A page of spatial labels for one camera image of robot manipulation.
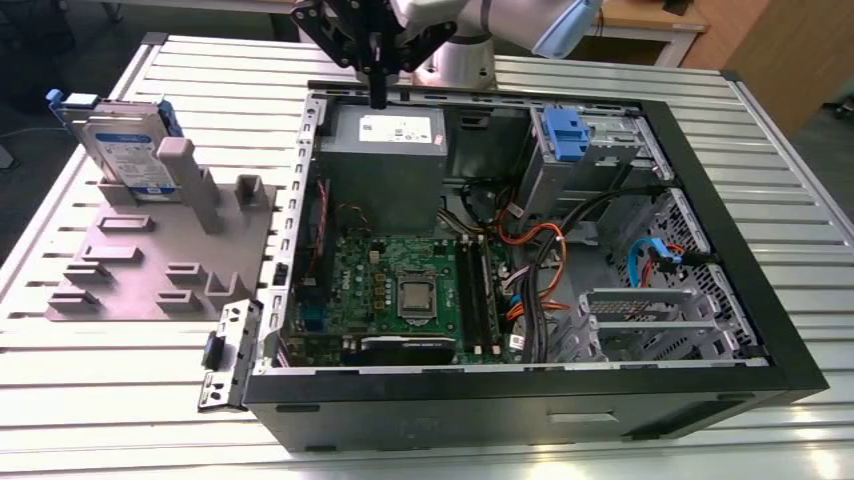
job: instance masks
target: blue drive bay latch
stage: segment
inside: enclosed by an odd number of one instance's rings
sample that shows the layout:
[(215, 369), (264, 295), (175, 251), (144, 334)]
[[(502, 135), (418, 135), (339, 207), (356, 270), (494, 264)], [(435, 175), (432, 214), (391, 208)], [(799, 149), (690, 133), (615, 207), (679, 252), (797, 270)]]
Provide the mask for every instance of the blue drive bay latch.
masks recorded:
[(546, 108), (543, 125), (559, 162), (578, 162), (590, 146), (587, 125), (574, 108)]

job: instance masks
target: case bracket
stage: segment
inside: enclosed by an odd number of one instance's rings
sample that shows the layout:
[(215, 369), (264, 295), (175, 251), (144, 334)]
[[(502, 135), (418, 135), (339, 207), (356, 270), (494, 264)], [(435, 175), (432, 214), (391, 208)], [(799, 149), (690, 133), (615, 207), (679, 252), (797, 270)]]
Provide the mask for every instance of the case bracket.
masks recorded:
[(199, 413), (247, 411), (243, 391), (252, 365), (263, 305), (240, 300), (223, 307), (219, 326), (208, 336), (201, 357), (207, 372), (199, 395)]

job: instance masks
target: slotted metal table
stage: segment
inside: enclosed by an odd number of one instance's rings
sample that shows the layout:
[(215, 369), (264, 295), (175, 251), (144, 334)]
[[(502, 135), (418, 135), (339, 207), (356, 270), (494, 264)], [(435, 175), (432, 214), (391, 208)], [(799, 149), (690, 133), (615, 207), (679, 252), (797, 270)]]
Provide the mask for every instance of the slotted metal table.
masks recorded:
[[(500, 90), (670, 104), (830, 390), (671, 441), (292, 456), (251, 414), (196, 413), (213, 323), (44, 318), (101, 202), (99, 170), (77, 148), (0, 270), (0, 472), (255, 480), (854, 476), (854, 229), (750, 92), (701, 70), (499, 57), (496, 71)], [(141, 45), (111, 96), (165, 95), (217, 182), (260, 174), (284, 199), (306, 82), (350, 78), (311, 45), (172, 36)]]

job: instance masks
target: sticker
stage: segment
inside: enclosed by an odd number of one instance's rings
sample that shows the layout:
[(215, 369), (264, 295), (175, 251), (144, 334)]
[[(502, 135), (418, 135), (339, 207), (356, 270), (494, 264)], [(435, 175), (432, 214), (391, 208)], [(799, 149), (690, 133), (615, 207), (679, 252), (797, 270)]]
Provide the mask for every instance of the sticker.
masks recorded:
[(155, 142), (148, 135), (96, 133), (95, 139), (109, 166), (131, 191), (144, 195), (175, 192), (175, 181), (155, 157)]
[(519, 205), (516, 205), (514, 202), (510, 202), (507, 204), (507, 211), (516, 218), (522, 218), (522, 214), (524, 213), (524, 210), (522, 210), (522, 207)]
[(695, 32), (702, 32), (703, 30), (706, 30), (706, 27), (703, 27), (702, 25), (687, 25), (685, 23), (674, 23), (672, 24), (672, 29), (674, 30), (693, 30)]
[(510, 335), (510, 340), (507, 342), (507, 346), (511, 350), (523, 350), (524, 349), (524, 337), (522, 335)]
[(430, 117), (366, 115), (359, 119), (359, 141), (431, 143)]

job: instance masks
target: cpu socket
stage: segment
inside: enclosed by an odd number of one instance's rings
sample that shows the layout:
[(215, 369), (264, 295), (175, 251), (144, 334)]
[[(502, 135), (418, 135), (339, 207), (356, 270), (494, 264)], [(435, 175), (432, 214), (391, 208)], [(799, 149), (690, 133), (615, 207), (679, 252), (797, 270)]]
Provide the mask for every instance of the cpu socket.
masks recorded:
[(398, 274), (398, 316), (414, 326), (436, 318), (436, 279), (431, 273)]

